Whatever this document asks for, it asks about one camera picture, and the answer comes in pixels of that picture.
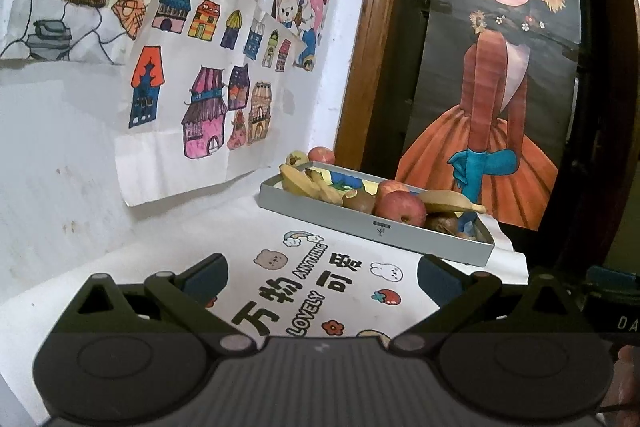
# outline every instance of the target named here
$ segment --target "black poster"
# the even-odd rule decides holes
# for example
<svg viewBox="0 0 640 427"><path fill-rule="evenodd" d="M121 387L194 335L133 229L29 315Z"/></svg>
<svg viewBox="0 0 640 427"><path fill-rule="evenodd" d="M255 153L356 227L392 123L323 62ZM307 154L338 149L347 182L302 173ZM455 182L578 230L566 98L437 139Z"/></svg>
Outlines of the black poster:
<svg viewBox="0 0 640 427"><path fill-rule="evenodd" d="M396 179L537 230L571 120L579 0L435 0Z"/></svg>

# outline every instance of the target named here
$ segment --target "orange dress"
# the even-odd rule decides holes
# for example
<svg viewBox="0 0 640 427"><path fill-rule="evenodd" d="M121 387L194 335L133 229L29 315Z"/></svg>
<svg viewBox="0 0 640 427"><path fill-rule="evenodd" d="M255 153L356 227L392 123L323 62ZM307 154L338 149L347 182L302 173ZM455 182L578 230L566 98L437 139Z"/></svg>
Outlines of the orange dress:
<svg viewBox="0 0 640 427"><path fill-rule="evenodd" d="M482 178L478 203L503 223L537 230L558 168L524 134L527 75L506 106L508 121L498 118L507 78L507 47L497 31L480 33L465 54L462 97L427 127L402 156L396 180L426 189L460 191L447 164L456 152L511 149L517 168L507 176Z"/></svg>

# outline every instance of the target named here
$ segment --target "orange skirt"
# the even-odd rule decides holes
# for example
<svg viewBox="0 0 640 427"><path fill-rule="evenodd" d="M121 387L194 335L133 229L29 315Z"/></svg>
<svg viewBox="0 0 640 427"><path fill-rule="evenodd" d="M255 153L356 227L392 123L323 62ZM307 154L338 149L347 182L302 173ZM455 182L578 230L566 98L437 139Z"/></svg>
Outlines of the orange skirt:
<svg viewBox="0 0 640 427"><path fill-rule="evenodd" d="M404 153L396 180L427 190L460 190L447 164L456 152L466 150L471 117L452 107L423 131ZM507 148L507 122L497 119L489 135L487 152ZM537 230L545 213L558 168L526 136L518 170L509 176L484 176L479 203L502 223Z"/></svg>

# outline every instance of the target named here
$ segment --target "black circular disc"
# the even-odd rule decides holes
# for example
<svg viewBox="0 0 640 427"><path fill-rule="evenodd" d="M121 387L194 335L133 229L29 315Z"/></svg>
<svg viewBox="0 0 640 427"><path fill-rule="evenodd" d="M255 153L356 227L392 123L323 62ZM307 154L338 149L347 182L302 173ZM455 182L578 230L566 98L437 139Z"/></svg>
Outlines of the black circular disc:
<svg viewBox="0 0 640 427"><path fill-rule="evenodd" d="M593 333L455 333L438 357L470 407L507 421L564 421L602 402L612 363Z"/></svg>
<svg viewBox="0 0 640 427"><path fill-rule="evenodd" d="M33 364L50 413L85 423L151 420L204 376L197 338L175 333L52 333Z"/></svg>

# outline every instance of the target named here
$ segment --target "black device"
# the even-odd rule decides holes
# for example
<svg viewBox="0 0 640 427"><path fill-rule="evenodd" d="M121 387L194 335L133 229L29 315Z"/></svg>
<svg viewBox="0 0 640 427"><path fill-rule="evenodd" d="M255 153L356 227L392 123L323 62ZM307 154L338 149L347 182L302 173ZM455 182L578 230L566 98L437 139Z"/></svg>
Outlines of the black device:
<svg viewBox="0 0 640 427"><path fill-rule="evenodd" d="M640 316L640 296L548 270L505 285L425 255L418 283L440 309L388 349L273 337L258 350L207 310L227 275L215 253L140 284L89 277L33 364L47 425L597 426L612 378L603 339L640 344L618 317Z"/></svg>

